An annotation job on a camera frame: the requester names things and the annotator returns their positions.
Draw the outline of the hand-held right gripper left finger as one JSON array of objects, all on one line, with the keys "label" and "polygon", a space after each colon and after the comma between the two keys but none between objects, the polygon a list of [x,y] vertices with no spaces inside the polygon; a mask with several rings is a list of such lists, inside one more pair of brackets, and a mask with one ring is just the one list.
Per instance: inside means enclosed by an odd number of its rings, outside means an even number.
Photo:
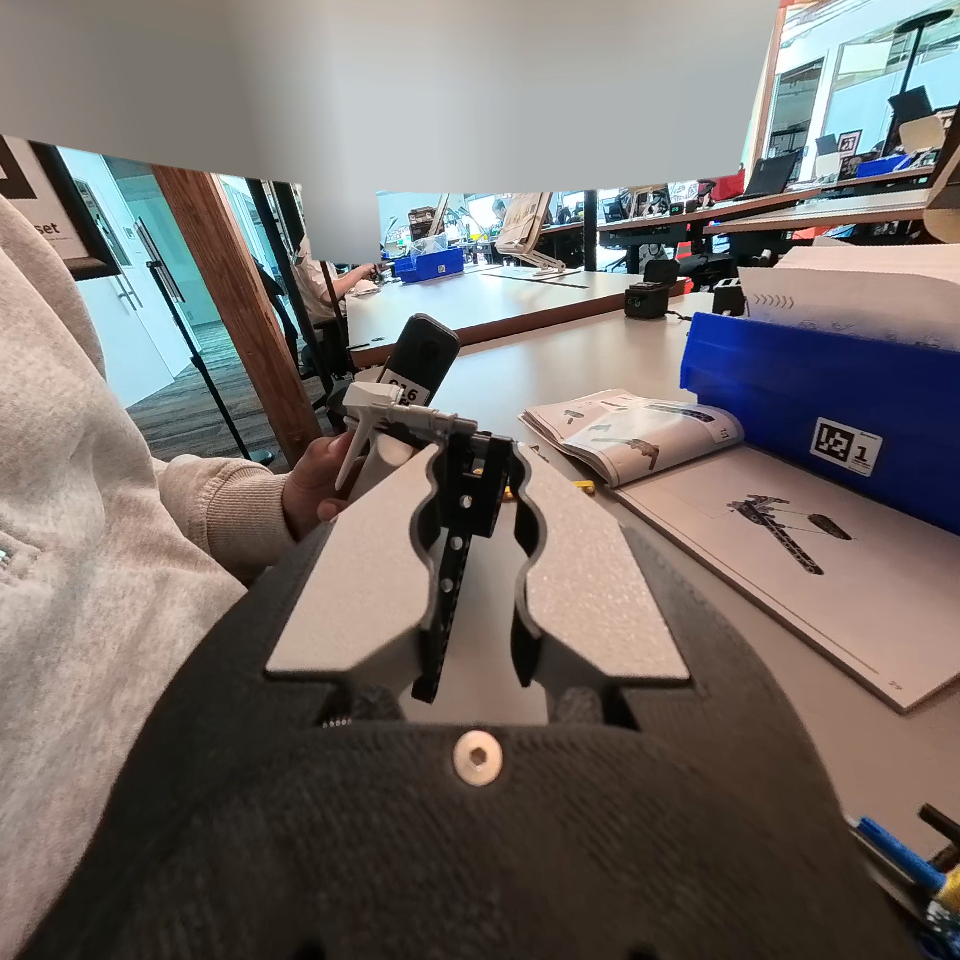
[{"label": "hand-held right gripper left finger", "polygon": [[436,611],[435,442],[331,527],[266,664],[279,679],[411,685]]}]

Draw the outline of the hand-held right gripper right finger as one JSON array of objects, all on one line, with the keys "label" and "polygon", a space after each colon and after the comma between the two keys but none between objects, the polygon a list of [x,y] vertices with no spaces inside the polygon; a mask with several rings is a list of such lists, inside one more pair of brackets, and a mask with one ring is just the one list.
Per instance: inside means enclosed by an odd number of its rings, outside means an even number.
[{"label": "hand-held right gripper right finger", "polygon": [[533,449],[513,451],[511,661],[522,687],[675,687],[690,680],[618,522]]}]

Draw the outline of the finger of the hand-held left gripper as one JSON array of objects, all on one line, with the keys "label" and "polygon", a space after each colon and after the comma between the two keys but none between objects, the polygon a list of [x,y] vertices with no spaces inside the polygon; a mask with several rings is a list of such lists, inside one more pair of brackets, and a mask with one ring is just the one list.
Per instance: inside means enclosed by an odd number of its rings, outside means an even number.
[{"label": "finger of the hand-held left gripper", "polygon": [[335,490],[340,492],[370,438],[370,409],[346,409],[344,421],[351,426],[352,439],[343,456],[340,471],[335,481]]},{"label": "finger of the hand-held left gripper", "polygon": [[353,381],[342,397],[346,413],[389,409],[402,404],[402,385],[383,382]]}]

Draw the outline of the black lego beam assembly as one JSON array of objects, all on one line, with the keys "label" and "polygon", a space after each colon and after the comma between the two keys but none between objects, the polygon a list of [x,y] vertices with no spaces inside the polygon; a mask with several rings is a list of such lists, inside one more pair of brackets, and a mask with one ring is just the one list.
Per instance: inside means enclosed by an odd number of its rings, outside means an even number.
[{"label": "black lego beam assembly", "polygon": [[474,420],[423,406],[392,405],[388,433],[414,442],[414,456],[390,477],[411,496],[409,534],[426,569],[426,607],[416,625],[419,676],[411,695],[434,702],[475,538],[495,532],[514,460],[509,438],[480,431]]}]

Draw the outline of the small instruction booklet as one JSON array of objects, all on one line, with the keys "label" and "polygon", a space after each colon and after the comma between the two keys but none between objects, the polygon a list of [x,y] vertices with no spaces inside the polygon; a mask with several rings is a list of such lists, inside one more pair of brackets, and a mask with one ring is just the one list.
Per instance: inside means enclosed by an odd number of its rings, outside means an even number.
[{"label": "small instruction booklet", "polygon": [[727,411],[695,402],[602,390],[525,408],[522,423],[617,489],[745,439]]}]

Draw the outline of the person's left forearm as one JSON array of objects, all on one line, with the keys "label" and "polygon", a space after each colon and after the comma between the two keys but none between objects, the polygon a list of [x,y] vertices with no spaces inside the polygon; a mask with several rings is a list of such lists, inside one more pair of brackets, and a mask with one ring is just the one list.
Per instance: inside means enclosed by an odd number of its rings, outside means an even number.
[{"label": "person's left forearm", "polygon": [[283,509],[287,475],[244,459],[150,460],[164,508],[195,546],[241,583],[297,543]]}]

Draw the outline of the small blue bin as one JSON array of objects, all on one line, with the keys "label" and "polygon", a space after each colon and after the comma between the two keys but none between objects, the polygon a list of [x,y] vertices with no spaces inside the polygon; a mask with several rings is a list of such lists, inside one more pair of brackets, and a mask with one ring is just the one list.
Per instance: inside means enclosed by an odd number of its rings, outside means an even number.
[{"label": "small blue bin", "polygon": [[459,275],[465,267],[464,251],[459,246],[407,255],[392,261],[393,274],[403,284],[432,282]]}]

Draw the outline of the wooden pillar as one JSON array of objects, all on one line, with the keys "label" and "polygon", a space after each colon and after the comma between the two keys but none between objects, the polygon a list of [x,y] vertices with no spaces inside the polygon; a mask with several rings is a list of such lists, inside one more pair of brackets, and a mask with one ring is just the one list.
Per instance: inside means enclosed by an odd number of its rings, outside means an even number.
[{"label": "wooden pillar", "polygon": [[321,428],[219,177],[153,164],[152,173],[290,468]]}]

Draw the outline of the cardboard board on stand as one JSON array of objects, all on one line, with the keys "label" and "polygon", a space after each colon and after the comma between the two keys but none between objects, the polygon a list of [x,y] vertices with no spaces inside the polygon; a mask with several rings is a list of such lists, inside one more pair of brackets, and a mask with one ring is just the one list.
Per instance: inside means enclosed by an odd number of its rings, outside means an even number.
[{"label": "cardboard board on stand", "polygon": [[553,193],[512,194],[495,241],[503,257],[512,257],[536,270],[535,279],[559,277],[569,271],[563,261],[537,250]]}]

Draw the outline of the black tripod stand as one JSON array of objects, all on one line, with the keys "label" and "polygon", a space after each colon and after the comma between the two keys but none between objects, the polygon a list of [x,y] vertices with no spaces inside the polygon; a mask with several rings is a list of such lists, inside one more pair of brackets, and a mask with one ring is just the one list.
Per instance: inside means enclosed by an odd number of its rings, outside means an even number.
[{"label": "black tripod stand", "polygon": [[224,425],[226,426],[231,438],[234,440],[235,446],[239,450],[241,456],[247,461],[258,463],[264,467],[270,467],[270,465],[275,462],[276,455],[267,449],[249,450],[247,447],[244,439],[236,427],[231,413],[223,401],[220,391],[214,383],[207,363],[199,351],[194,336],[188,328],[188,324],[186,323],[182,311],[179,308],[179,305],[185,302],[180,287],[175,281],[173,274],[169,270],[166,261],[163,259],[163,256],[153,238],[153,235],[150,233],[147,224],[141,217],[136,217],[134,223],[137,235],[146,252],[147,270],[150,272],[150,275],[158,291],[160,292],[164,303],[171,313],[176,329],[186,344],[190,362],[201,377],[206,390],[209,392],[211,399],[216,405]]}]

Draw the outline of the large instruction booklet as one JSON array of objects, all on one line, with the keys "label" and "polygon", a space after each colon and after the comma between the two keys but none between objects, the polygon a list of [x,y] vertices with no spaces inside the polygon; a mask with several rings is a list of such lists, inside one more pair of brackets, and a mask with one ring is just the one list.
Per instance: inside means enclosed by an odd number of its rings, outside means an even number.
[{"label": "large instruction booklet", "polygon": [[959,677],[959,540],[746,445],[613,491],[907,714]]}]

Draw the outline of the person's grey hoodie torso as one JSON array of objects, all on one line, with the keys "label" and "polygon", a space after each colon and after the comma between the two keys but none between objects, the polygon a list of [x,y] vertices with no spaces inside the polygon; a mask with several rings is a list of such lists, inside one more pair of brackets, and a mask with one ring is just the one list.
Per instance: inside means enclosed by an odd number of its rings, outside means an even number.
[{"label": "person's grey hoodie torso", "polygon": [[143,724],[245,588],[179,529],[63,262],[2,199],[2,958],[76,868]]}]

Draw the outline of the white paper bag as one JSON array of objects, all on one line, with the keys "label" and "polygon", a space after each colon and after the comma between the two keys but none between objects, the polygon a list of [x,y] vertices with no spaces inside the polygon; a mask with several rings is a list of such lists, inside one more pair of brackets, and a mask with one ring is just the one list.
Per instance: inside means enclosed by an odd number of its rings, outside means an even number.
[{"label": "white paper bag", "polygon": [[743,267],[750,318],[959,352],[959,246],[855,246],[820,238],[772,267]]}]

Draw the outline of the black laptop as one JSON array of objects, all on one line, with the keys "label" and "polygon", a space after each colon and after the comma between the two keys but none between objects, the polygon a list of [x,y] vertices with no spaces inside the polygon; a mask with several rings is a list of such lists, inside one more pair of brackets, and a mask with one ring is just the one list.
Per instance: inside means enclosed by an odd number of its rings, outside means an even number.
[{"label": "black laptop", "polygon": [[783,193],[791,180],[798,159],[801,158],[801,150],[791,150],[777,156],[758,160],[755,162],[749,182],[738,200],[753,200]]}]

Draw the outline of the framed wall sign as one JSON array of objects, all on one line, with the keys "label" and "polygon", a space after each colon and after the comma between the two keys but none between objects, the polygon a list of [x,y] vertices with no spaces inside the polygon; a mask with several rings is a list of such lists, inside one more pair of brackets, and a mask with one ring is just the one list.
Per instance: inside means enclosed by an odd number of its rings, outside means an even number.
[{"label": "framed wall sign", "polygon": [[74,280],[120,274],[107,239],[55,146],[2,135],[1,193],[53,248]]}]

